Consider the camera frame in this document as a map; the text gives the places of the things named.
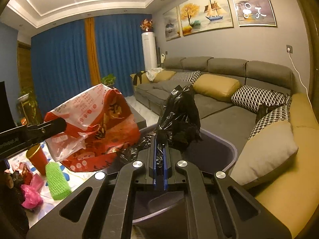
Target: houndstooth pillow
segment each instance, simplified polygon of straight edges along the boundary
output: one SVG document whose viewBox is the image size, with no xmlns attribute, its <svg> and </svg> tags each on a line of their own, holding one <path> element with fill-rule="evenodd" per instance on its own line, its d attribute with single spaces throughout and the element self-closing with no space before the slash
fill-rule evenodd
<svg viewBox="0 0 319 239">
<path fill-rule="evenodd" d="M 265 103 L 267 106 L 285 104 L 290 107 L 291 99 L 289 95 L 249 85 L 240 87 L 232 96 L 233 104 L 254 113 L 258 112 L 259 106 L 262 103 Z"/>
<path fill-rule="evenodd" d="M 288 105 L 278 107 L 277 109 L 269 112 L 266 116 L 261 118 L 255 125 L 254 129 L 252 130 L 248 140 L 251 139 L 255 134 L 259 133 L 263 128 L 267 127 L 268 125 L 275 123 L 277 121 L 282 121 L 282 120 L 290 121 Z"/>
<path fill-rule="evenodd" d="M 176 74 L 173 75 L 171 80 L 190 82 L 191 84 L 194 84 L 200 76 L 201 76 L 200 71 L 177 72 Z"/>
</svg>

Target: sofa backrest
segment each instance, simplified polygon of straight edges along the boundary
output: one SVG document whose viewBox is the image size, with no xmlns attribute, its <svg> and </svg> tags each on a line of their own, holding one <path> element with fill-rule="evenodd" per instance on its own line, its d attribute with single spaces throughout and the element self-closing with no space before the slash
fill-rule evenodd
<svg viewBox="0 0 319 239">
<path fill-rule="evenodd" d="M 291 94 L 292 70 L 261 61 L 246 64 L 246 85 Z"/>
<path fill-rule="evenodd" d="M 211 58 L 207 62 L 207 72 L 237 79 L 245 85 L 246 63 L 244 59 Z"/>
<path fill-rule="evenodd" d="M 173 57 L 173 58 L 167 58 L 164 61 L 164 65 L 163 68 L 167 69 L 167 70 L 171 70 L 171 71 L 175 71 L 175 72 L 183 72 L 183 68 L 181 66 L 181 61 L 184 59 L 185 57 Z"/>
<path fill-rule="evenodd" d="M 184 71 L 207 71 L 207 61 L 212 57 L 187 57 L 181 61 Z"/>
</svg>

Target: ceiling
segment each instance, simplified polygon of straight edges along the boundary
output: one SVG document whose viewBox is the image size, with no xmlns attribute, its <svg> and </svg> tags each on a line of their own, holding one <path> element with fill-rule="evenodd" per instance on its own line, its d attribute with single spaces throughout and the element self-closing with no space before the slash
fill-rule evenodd
<svg viewBox="0 0 319 239">
<path fill-rule="evenodd" d="M 172 0 L 10 0 L 0 21 L 34 36 L 74 20 L 118 13 L 153 13 Z"/>
</svg>

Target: white power cord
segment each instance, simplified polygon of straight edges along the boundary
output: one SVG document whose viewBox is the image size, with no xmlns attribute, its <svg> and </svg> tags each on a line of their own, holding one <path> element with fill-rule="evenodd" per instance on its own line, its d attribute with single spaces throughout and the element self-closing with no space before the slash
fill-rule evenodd
<svg viewBox="0 0 319 239">
<path fill-rule="evenodd" d="M 288 54 L 289 54 L 289 58 L 290 58 L 290 60 L 291 60 L 291 63 L 292 63 L 292 65 L 293 65 L 294 69 L 296 70 L 296 72 L 297 72 L 298 75 L 299 75 L 299 80 L 300 80 L 302 86 L 305 87 L 305 89 L 306 89 L 306 92 L 307 92 L 306 94 L 307 94 L 309 103 L 310 103 L 310 105 L 311 105 L 311 102 L 310 102 L 310 99 L 309 99 L 309 96 L 308 96 L 308 89 L 307 89 L 307 87 L 302 83 L 301 77 L 300 77 L 300 73 L 299 73 L 299 71 L 296 69 L 296 67 L 295 67 L 295 65 L 294 65 L 294 63 L 293 63 L 293 61 L 292 61 L 292 59 L 291 59 L 291 56 L 290 56 L 290 48 L 287 48 L 287 50 L 288 50 Z"/>
</svg>

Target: yellow tree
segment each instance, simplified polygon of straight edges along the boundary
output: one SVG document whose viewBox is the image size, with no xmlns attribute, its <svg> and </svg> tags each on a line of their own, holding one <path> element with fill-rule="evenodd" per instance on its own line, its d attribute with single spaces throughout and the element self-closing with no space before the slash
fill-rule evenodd
<svg viewBox="0 0 319 239">
<path fill-rule="evenodd" d="M 190 19 L 196 16 L 199 13 L 199 5 L 188 3 L 183 6 L 181 9 L 181 19 L 188 19 L 188 23 L 190 25 Z"/>
</svg>

